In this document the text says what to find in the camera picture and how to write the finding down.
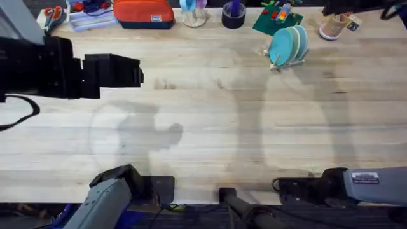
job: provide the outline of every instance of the wood grain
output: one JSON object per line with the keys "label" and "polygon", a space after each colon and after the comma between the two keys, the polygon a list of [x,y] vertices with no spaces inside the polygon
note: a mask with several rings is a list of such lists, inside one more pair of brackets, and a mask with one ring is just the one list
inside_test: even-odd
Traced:
{"label": "wood grain", "polygon": [[[143,88],[103,89],[101,100],[35,97],[41,115],[0,133],[0,202],[82,202],[99,172],[126,163],[176,178],[177,203],[215,203],[221,186],[278,204],[276,177],[318,176],[336,166],[407,165],[407,33],[400,19],[358,15],[360,30],[322,40],[320,8],[296,8],[310,39],[306,64],[268,70],[270,36],[237,30],[209,9],[199,29],[125,30],[119,25],[55,35],[74,53],[141,59]],[[174,9],[181,22],[179,10]],[[0,105],[1,123],[30,111]]]}

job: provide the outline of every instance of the blue surface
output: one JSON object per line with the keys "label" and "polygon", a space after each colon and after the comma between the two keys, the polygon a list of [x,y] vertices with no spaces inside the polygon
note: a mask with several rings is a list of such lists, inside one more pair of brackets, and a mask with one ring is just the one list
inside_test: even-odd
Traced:
{"label": "blue surface", "polygon": [[197,7],[196,0],[179,0],[179,5],[183,11],[194,11]]}
{"label": "blue surface", "polygon": [[292,49],[293,36],[288,29],[280,29],[274,34],[272,45],[270,46],[270,60],[276,66],[281,66],[290,58]]}
{"label": "blue surface", "polygon": [[294,58],[295,60],[299,60],[308,49],[308,34],[301,25],[296,25],[294,28],[296,28],[300,34],[300,49],[298,50],[297,56]]}

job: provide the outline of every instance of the label sticker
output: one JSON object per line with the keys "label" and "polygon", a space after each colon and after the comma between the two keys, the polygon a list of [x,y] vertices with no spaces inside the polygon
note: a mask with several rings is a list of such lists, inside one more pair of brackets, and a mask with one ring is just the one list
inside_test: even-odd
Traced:
{"label": "label sticker", "polygon": [[152,22],[161,22],[161,15],[152,15],[151,21]]}
{"label": "label sticker", "polygon": [[379,175],[377,172],[353,172],[352,180],[355,184],[378,184]]}

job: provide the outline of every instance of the toy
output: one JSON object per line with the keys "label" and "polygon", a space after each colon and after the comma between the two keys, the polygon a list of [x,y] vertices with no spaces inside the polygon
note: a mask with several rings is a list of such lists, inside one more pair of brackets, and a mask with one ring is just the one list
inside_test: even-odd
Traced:
{"label": "toy", "polygon": [[279,29],[299,25],[303,16],[291,12],[291,5],[300,2],[301,0],[286,2],[282,8],[277,6],[279,1],[261,3],[265,8],[253,25],[253,29],[273,36]]}

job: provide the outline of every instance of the black cable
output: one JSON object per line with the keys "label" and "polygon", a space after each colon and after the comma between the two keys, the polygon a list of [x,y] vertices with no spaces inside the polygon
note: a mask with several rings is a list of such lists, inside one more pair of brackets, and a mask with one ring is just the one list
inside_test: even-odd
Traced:
{"label": "black cable", "polygon": [[153,220],[151,221],[150,226],[148,227],[148,229],[152,229],[152,227],[153,227],[153,225],[154,225],[154,222],[155,222],[155,220],[157,219],[157,216],[158,216],[163,210],[164,210],[164,208],[162,207],[161,210],[160,210],[159,212],[157,212],[157,214],[155,214],[155,216],[154,216]]}
{"label": "black cable", "polygon": [[28,97],[24,97],[24,96],[21,96],[21,95],[6,95],[6,98],[7,97],[22,99],[23,101],[28,102],[30,104],[31,108],[32,108],[32,113],[20,118],[15,123],[7,124],[7,125],[0,125],[0,132],[8,130],[9,128],[13,128],[14,126],[22,123],[23,121],[26,121],[27,119],[29,119],[31,117],[34,117],[36,115],[39,115],[39,113],[41,112],[41,109],[39,108],[38,104],[34,100],[32,100],[32,99],[30,99]]}
{"label": "black cable", "polygon": [[278,207],[271,206],[271,205],[269,205],[267,207],[269,207],[271,209],[274,209],[274,210],[277,210],[277,211],[280,211],[280,212],[282,212],[282,213],[284,213],[284,214],[286,214],[286,215],[288,215],[290,217],[297,218],[297,219],[300,219],[300,220],[303,220],[303,221],[308,221],[308,222],[311,222],[311,223],[317,223],[317,224],[320,224],[320,225],[326,225],[326,226],[335,227],[335,228],[342,228],[342,229],[356,229],[356,228],[350,227],[350,226],[343,226],[343,225],[338,225],[336,223],[321,221],[321,220],[318,220],[318,219],[306,218],[306,217],[299,216],[299,215],[294,214],[294,213],[287,212],[287,211],[285,211],[283,209],[280,209]]}
{"label": "black cable", "polygon": [[166,209],[166,208],[164,208],[164,207],[161,207],[161,210],[160,210],[159,212],[157,212],[157,214],[155,214],[155,216],[154,216],[153,220],[151,221],[150,226],[148,227],[148,229],[152,229],[155,220],[157,219],[158,215],[159,215],[163,210],[172,211],[172,210],[174,210],[176,207],[178,207],[178,205],[175,205],[175,206],[172,207],[171,209]]}
{"label": "black cable", "polygon": [[275,187],[275,183],[276,183],[277,181],[279,181],[279,178],[274,179],[274,180],[272,181],[272,188],[274,189],[274,191],[275,191],[276,193],[280,193],[280,190]]}
{"label": "black cable", "polygon": [[47,224],[47,225],[43,225],[43,226],[36,226],[34,228],[31,228],[31,229],[44,229],[44,228],[48,228],[49,226],[52,226],[52,223]]}

